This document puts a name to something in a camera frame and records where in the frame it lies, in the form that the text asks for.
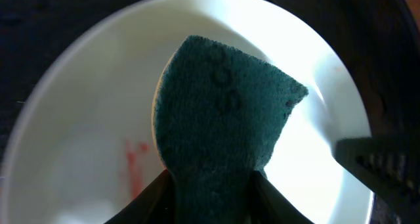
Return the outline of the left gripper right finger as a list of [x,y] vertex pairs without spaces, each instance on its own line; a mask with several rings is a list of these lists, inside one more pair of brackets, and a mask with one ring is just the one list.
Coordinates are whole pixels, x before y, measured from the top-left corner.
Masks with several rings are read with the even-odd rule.
[[261,172],[251,173],[252,224],[313,224]]

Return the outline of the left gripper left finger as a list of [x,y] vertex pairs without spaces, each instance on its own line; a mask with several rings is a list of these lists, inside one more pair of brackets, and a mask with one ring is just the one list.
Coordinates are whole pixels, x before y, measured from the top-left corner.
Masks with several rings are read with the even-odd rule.
[[175,184],[162,171],[132,202],[105,224],[174,224]]

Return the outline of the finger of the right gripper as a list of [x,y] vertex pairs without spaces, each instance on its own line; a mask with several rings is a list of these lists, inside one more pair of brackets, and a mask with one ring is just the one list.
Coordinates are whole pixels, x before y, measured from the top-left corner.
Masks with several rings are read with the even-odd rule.
[[419,136],[337,141],[334,159],[400,217],[419,217]]

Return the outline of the light green plate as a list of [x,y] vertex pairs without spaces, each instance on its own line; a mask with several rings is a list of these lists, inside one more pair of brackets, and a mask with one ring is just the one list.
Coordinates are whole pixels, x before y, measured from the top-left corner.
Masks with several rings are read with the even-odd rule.
[[334,50],[264,0],[144,0],[107,17],[47,70],[7,145],[2,223],[104,223],[162,172],[152,139],[161,72],[189,35],[269,61],[306,85],[269,181],[315,223],[368,223],[373,193],[333,158],[367,137],[359,92]]

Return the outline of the green yellow sponge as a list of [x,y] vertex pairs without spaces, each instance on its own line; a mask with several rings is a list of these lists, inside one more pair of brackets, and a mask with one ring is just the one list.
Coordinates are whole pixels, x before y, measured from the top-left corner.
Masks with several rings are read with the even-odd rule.
[[154,139],[175,182],[177,223],[251,220],[251,173],[270,161],[308,89],[234,47],[188,36],[165,67]]

